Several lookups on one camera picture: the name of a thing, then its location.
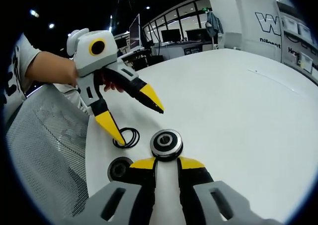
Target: gray mesh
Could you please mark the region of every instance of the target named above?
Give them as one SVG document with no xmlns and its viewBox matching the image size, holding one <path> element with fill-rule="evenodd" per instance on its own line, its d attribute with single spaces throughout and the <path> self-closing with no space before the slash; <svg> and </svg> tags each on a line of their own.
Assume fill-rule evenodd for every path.
<svg viewBox="0 0 318 225">
<path fill-rule="evenodd" d="M 45 85 L 23 103 L 6 135 L 22 185 L 54 224 L 81 213 L 88 199 L 87 125 L 85 113 Z"/>
</svg>

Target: yellow circle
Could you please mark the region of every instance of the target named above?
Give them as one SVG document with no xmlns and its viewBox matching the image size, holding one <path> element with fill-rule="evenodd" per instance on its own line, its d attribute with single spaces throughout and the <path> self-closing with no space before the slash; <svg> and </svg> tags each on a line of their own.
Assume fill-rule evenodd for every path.
<svg viewBox="0 0 318 225">
<path fill-rule="evenodd" d="M 101 42 L 104 43 L 104 48 L 103 48 L 103 50 L 101 50 L 98 54 L 95 54 L 95 53 L 93 53 L 93 51 L 92 51 L 92 47 L 93 47 L 93 45 L 94 45 L 96 42 L 99 42 L 99 41 L 101 41 Z M 106 48 L 106 42 L 105 42 L 105 40 L 102 39 L 102 38 L 98 38 L 98 39 L 93 40 L 93 41 L 90 43 L 90 45 L 89 45 L 89 52 L 90 52 L 91 55 L 96 56 L 96 55 L 101 54 L 101 53 L 105 50 L 105 48 Z"/>
</svg>

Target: ceiling light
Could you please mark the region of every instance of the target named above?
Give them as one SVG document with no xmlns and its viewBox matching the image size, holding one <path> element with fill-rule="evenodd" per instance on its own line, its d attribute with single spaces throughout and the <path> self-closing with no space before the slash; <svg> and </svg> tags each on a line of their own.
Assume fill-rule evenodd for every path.
<svg viewBox="0 0 318 225">
<path fill-rule="evenodd" d="M 39 14 L 36 13 L 36 11 L 34 11 L 34 10 L 30 10 L 30 14 L 37 17 L 37 18 L 39 17 Z"/>
</svg>

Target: white wall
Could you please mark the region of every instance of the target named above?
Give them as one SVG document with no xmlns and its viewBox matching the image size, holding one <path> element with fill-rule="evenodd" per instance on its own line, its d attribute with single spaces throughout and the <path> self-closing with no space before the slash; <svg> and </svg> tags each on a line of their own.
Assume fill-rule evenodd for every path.
<svg viewBox="0 0 318 225">
<path fill-rule="evenodd" d="M 281 61 L 281 32 L 275 0 L 210 0 L 224 32 L 242 34 L 244 51 Z"/>
<path fill-rule="evenodd" d="M 236 0 L 210 0 L 210 4 L 225 32 L 242 33 Z"/>
</svg>

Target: glass window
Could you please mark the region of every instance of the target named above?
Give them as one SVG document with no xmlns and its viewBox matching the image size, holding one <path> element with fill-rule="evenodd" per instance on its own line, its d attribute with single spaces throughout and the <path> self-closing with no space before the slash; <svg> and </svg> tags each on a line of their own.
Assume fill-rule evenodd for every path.
<svg viewBox="0 0 318 225">
<path fill-rule="evenodd" d="M 202 10 L 203 8 L 211 8 L 210 0 L 198 0 L 196 1 L 198 10 Z"/>
<path fill-rule="evenodd" d="M 183 35 L 186 38 L 188 38 L 186 34 L 187 30 L 199 29 L 198 18 L 196 15 L 182 19 L 181 25 L 182 25 Z"/>
<path fill-rule="evenodd" d="M 167 19 L 167 23 L 168 23 L 168 24 L 170 23 L 170 21 L 176 20 L 176 19 L 178 18 L 178 16 L 177 16 L 177 11 L 176 11 L 176 10 L 173 10 L 173 11 L 167 13 L 167 14 L 165 15 L 165 18 Z"/>
<path fill-rule="evenodd" d="M 200 14 L 201 27 L 205 28 L 205 22 L 207 22 L 207 14 Z"/>
<path fill-rule="evenodd" d="M 157 22 L 157 26 L 158 26 L 159 35 L 160 35 L 160 41 L 162 41 L 161 31 L 167 30 L 167 28 L 165 26 L 165 22 L 164 22 L 164 17 L 159 18 L 158 20 L 156 20 L 156 22 Z"/>
<path fill-rule="evenodd" d="M 168 24 L 168 29 L 169 30 L 174 30 L 174 29 L 180 29 L 180 24 L 178 20 L 172 20 L 169 24 Z"/>
<path fill-rule="evenodd" d="M 195 12 L 195 8 L 194 8 L 194 4 L 190 3 L 188 5 L 182 6 L 178 9 L 180 16 L 189 14 L 189 13 L 194 13 Z"/>
</svg>

